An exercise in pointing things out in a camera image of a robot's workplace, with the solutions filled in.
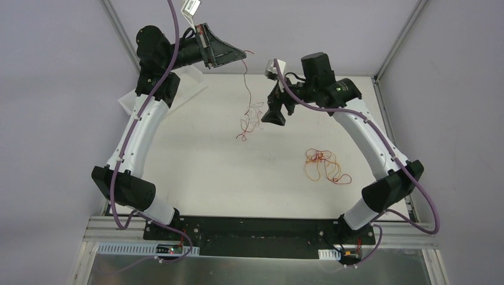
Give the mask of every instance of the cable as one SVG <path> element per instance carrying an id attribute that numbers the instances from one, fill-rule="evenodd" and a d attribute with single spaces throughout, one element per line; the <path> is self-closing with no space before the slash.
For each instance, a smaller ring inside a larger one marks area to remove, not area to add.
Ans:
<path id="1" fill-rule="evenodd" d="M 287 75 L 292 75 L 292 76 L 294 76 L 297 80 L 299 80 L 299 81 L 303 81 L 303 82 L 306 82 L 306 79 L 299 77 L 299 76 L 298 76 L 296 73 L 294 73 L 294 72 L 287 72 L 287 73 L 285 74 L 285 76 L 284 76 L 284 77 L 285 77 L 285 78 L 287 78 Z"/>
<path id="2" fill-rule="evenodd" d="M 250 50 L 244 50 L 244 52 L 249 52 L 249 53 L 254 54 Z M 245 77 L 245 75 L 248 72 L 247 64 L 245 63 L 245 61 L 243 59 L 241 60 L 241 62 L 243 62 L 243 64 L 245 65 L 245 73 L 243 73 L 243 82 L 245 84 L 245 88 L 248 91 L 248 108 L 245 110 L 245 114 L 244 114 L 244 116 L 246 116 L 246 118 L 240 119 L 240 125 L 241 125 L 242 132 L 236 136 L 236 139 L 241 137 L 241 141 L 246 141 L 247 140 L 247 137 L 246 137 L 247 133 L 253 132 L 255 128 L 261 129 L 261 126 L 260 126 L 261 119 L 260 118 L 261 118 L 261 115 L 263 114 L 263 112 L 259 108 L 264 106 L 264 102 L 252 104 L 252 92 L 250 91 L 250 89 L 247 85 L 247 78 Z"/>
<path id="3" fill-rule="evenodd" d="M 280 82 L 283 84 L 283 87 L 285 89 L 285 91 L 287 91 L 287 93 L 297 102 L 299 103 L 300 105 L 303 105 L 311 110 L 315 110 L 315 111 L 319 111 L 319 112 L 343 112 L 343 113 L 350 113 L 352 115 L 355 115 L 361 119 L 363 119 L 365 122 L 367 122 L 371 128 L 375 131 L 375 133 L 378 135 L 378 137 L 380 137 L 381 141 L 383 142 L 383 144 L 385 145 L 385 147 L 387 148 L 388 152 L 390 153 L 390 155 L 393 157 L 393 160 L 395 163 L 397 163 L 397 165 L 401 168 L 401 170 L 406 174 L 406 176 L 408 177 L 409 180 L 411 180 L 411 182 L 413 182 L 413 184 L 418 188 L 418 190 L 420 191 L 420 193 L 422 193 L 422 196 L 427 200 L 427 203 L 429 204 L 431 210 L 432 210 L 432 213 L 434 215 L 434 230 L 427 230 L 427 229 L 424 229 L 423 227 L 415 224 L 413 221 L 411 221 L 410 219 L 408 219 L 407 217 L 403 216 L 403 215 L 398 215 L 400 216 L 402 219 L 404 219 L 406 222 L 408 222 L 409 224 L 413 225 L 415 228 L 417 228 L 418 230 L 424 232 L 424 233 L 427 233 L 429 235 L 435 235 L 436 233 L 439 232 L 439 229 L 440 229 L 440 222 L 439 222 L 439 213 L 437 212 L 437 209 L 436 209 L 436 206 L 434 205 L 434 201 L 432 201 L 432 199 L 430 198 L 430 196 L 427 194 L 427 192 L 425 191 L 425 189 L 418 183 L 418 181 L 410 174 L 410 172 L 406 169 L 406 167 L 401 163 L 401 161 L 395 156 L 395 153 L 394 151 L 392 150 L 392 147 L 390 146 L 390 144 L 387 142 L 387 139 L 385 138 L 385 136 L 382 134 L 382 132 L 380 131 L 380 129 L 372 122 L 370 121 L 369 119 L 367 119 L 366 116 L 364 116 L 362 113 L 360 112 L 357 112 L 357 111 L 354 111 L 354 110 L 349 110 L 349 109 L 337 109 L 337 108 L 319 108 L 319 107 L 315 107 L 315 106 L 312 106 L 312 105 L 309 105 L 305 102 L 303 102 L 301 99 L 299 99 L 293 92 L 292 90 L 288 87 L 287 85 L 287 82 L 285 81 L 285 78 L 284 76 L 282 75 L 282 73 L 280 72 L 280 66 L 278 64 L 278 60 L 275 58 L 274 59 L 275 61 L 275 68 L 276 68 L 276 71 L 278 72 L 278 80 L 280 80 Z M 386 210 L 390 213 L 394 213 L 394 214 L 399 214 L 397 213 L 396 211 L 393 211 L 393 210 Z"/>
<path id="4" fill-rule="evenodd" d="M 185 30 L 184 34 L 182 35 L 182 40 L 187 40 L 187 39 L 190 39 L 192 38 L 194 35 L 196 34 L 196 32 L 194 31 L 193 28 L 189 27 L 187 28 L 187 30 Z"/>
<path id="5" fill-rule="evenodd" d="M 175 64 L 175 61 L 177 60 L 178 48 L 179 48 L 179 45 L 180 45 L 178 20 L 177 20 L 177 14 L 175 12 L 175 7 L 174 7 L 174 5 L 172 3 L 172 0 L 168 0 L 168 5 L 170 6 L 170 12 L 172 14 L 172 18 L 173 18 L 174 26 L 175 26 L 175 48 L 174 48 L 174 53 L 172 55 L 172 58 L 170 60 L 170 63 L 168 65 L 165 73 L 163 74 L 163 76 L 161 76 L 161 79 L 152 88 L 152 90 L 150 91 L 149 95 L 145 99 L 145 102 L 142 104 L 142 106 L 138 110 L 137 116 L 139 118 L 141 117 L 141 115 L 144 112 L 145 108 L 149 104 L 149 101 L 152 98 L 152 96 L 154 95 L 154 93 L 158 90 L 158 88 L 161 86 L 161 84 L 164 82 L 164 80 L 168 77 L 169 73 L 172 71 L 173 66 Z M 117 209 L 116 209 L 116 205 L 115 205 L 115 181 L 117 179 L 117 174 L 119 172 L 119 167 L 120 167 L 120 165 L 122 163 L 122 157 L 124 156 L 124 153 L 126 151 L 126 146 L 128 145 L 128 142 L 130 141 L 131 135 L 133 134 L 133 130 L 135 129 L 135 126 L 137 125 L 138 121 L 139 120 L 133 120 L 133 123 L 131 124 L 130 129 L 128 130 L 128 132 L 126 134 L 126 137 L 124 138 L 124 142 L 122 143 L 121 151 L 119 152 L 119 160 L 116 162 L 115 167 L 114 167 L 114 172 L 112 173 L 112 180 L 111 180 L 111 186 L 110 186 L 111 209 L 112 209 L 112 215 L 114 217 L 114 221 L 115 221 L 116 225 L 119 227 L 119 229 L 121 229 L 121 230 L 124 230 L 124 229 L 128 228 L 128 226 L 130 224 L 130 221 L 131 221 L 131 218 L 133 217 L 133 215 L 135 213 L 137 213 L 140 217 L 142 217 L 142 218 L 144 218 L 146 220 L 151 220 L 151 218 L 148 218 L 144 214 L 142 214 L 140 212 L 136 212 L 134 210 L 134 211 L 132 211 L 130 213 L 130 215 L 128 216 L 128 219 L 126 221 L 126 224 L 123 226 L 121 224 L 121 221 L 119 220 L 119 216 L 117 215 Z M 156 225 L 158 225 L 160 227 L 163 227 L 163 228 L 165 228 L 167 230 L 170 230 L 172 232 L 175 232 L 175 233 L 183 235 L 183 237 L 185 237 L 187 239 L 187 241 L 189 242 L 189 245 L 190 245 L 190 250 L 188 252 L 186 252 L 185 254 L 179 256 L 176 259 L 173 259 L 173 260 L 170 260 L 170 261 L 164 261 L 165 263 L 172 263 L 172 262 L 178 261 L 178 260 L 186 257 L 190 252 L 193 251 L 193 243 L 192 243 L 191 239 L 189 238 L 189 236 L 187 236 L 185 233 L 183 233 L 183 232 L 181 232 L 181 231 L 179 231 L 177 229 L 173 229 L 173 228 L 171 228 L 171 227 L 169 227 L 167 225 L 164 225 L 164 224 L 159 223 L 159 222 L 154 221 L 154 220 L 152 220 L 152 223 L 154 223 L 154 224 L 156 224 Z"/>
<path id="6" fill-rule="evenodd" d="M 309 154 L 310 151 L 315 151 L 315 153 L 310 155 Z M 347 185 L 347 184 L 352 183 L 352 176 L 350 176 L 349 174 L 346 174 L 346 173 L 342 174 L 341 165 L 336 161 L 336 154 L 332 153 L 329 150 L 320 151 L 320 150 L 316 150 L 314 148 L 310 148 L 309 150 L 306 151 L 305 154 L 306 154 L 306 160 L 304 162 L 304 173 L 306 174 L 306 176 L 308 176 L 308 178 L 311 181 L 319 181 L 320 180 L 320 178 L 322 176 L 320 175 L 319 165 L 320 165 L 320 163 L 323 163 L 327 180 L 329 180 L 332 183 L 337 184 L 337 185 Z M 310 175 L 308 174 L 308 171 L 306 169 L 306 165 L 312 164 L 312 163 L 316 163 L 317 173 L 319 174 L 319 177 L 317 179 L 313 179 L 312 177 L 310 177 Z M 334 165 L 334 169 L 331 170 L 330 172 L 327 172 L 327 168 L 330 167 L 330 165 Z M 350 181 L 345 182 L 345 183 L 341 183 L 340 182 L 341 179 L 345 176 L 349 177 Z"/>
<path id="7" fill-rule="evenodd" d="M 377 227 L 380 230 L 380 236 L 378 237 L 378 241 L 376 242 L 376 245 L 374 246 L 373 250 L 368 255 L 366 255 L 366 257 L 364 257 L 361 261 L 355 264 L 356 267 L 358 265 L 361 265 L 364 261 L 368 260 L 370 257 L 372 257 L 376 252 L 376 250 L 378 249 L 378 247 L 380 246 L 380 244 L 382 243 L 382 237 L 383 237 L 382 227 L 379 224 L 374 224 L 373 227 Z"/>

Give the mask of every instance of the gray wall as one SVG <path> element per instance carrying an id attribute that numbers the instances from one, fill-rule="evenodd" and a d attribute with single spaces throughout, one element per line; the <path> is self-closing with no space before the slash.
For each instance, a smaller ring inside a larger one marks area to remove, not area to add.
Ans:
<path id="1" fill-rule="evenodd" d="M 98 0 L 0 4 L 0 284 L 65 284 L 136 71 Z"/>
<path id="2" fill-rule="evenodd" d="M 175 33 L 166 0 L 111 0 L 122 25 L 135 41 L 146 25 L 158 26 L 173 42 Z M 180 1 L 174 1 L 181 7 Z M 267 61 L 287 61 L 301 72 L 301 57 L 325 52 L 339 75 L 374 75 L 385 60 L 417 0 L 204 0 L 194 17 L 216 36 L 255 55 L 246 60 L 251 74 Z M 179 13 L 182 33 L 189 26 Z M 203 72 L 242 73 L 242 62 Z"/>
<path id="3" fill-rule="evenodd" d="M 433 0 L 381 83 L 399 146 L 426 167 L 452 284 L 504 278 L 503 78 L 504 2 Z"/>

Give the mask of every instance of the aluminum frame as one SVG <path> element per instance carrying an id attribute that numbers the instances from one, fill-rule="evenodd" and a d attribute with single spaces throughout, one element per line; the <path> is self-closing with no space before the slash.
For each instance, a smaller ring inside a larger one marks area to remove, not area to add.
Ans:
<path id="1" fill-rule="evenodd" d="M 119 219 L 121 222 L 125 222 L 127 218 L 120 217 Z M 422 249 L 432 284 L 449 284 L 435 236 L 421 233 L 408 223 L 380 221 L 376 222 L 376 224 L 381 225 L 383 229 L 380 248 Z M 427 223 L 419 225 L 432 228 L 432 225 Z M 179 240 L 143 240 L 144 228 L 145 220 L 139 217 L 134 217 L 131 220 L 128 229 L 118 230 L 113 217 L 91 216 L 68 284 L 87 284 L 101 242 L 117 243 L 118 245 L 124 243 L 130 243 L 131 245 L 146 243 L 179 244 Z"/>

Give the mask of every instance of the white table surface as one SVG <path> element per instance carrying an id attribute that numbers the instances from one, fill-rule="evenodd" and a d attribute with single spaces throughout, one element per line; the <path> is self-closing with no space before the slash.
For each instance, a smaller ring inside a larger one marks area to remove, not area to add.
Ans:
<path id="1" fill-rule="evenodd" d="M 248 134 L 247 141 L 235 139 L 248 106 L 243 77 L 204 78 L 208 88 L 161 122 L 142 177 L 182 215 L 332 219 L 350 209 L 362 188 L 374 181 L 351 137 L 327 113 L 296 106 L 287 116 L 283 108 L 285 126 L 262 123 L 263 129 Z M 371 78 L 350 79 L 384 129 Z M 247 83 L 253 103 L 264 102 L 262 111 L 267 111 L 266 97 L 275 82 L 247 75 Z M 309 180 L 304 173 L 309 148 L 334 152 L 352 183 Z M 404 201 L 391 208 L 407 215 Z M 130 211 L 118 206 L 119 213 Z"/>

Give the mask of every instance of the white bracket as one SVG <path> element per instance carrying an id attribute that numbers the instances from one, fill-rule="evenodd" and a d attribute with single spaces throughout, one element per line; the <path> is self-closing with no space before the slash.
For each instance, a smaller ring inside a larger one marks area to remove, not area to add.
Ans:
<path id="1" fill-rule="evenodd" d="M 180 11 L 182 12 L 184 18 L 189 22 L 189 25 L 191 25 L 191 28 L 194 28 L 193 17 L 198 8 L 200 8 L 200 5 L 200 0 L 185 0 L 182 4 L 182 9 Z"/>

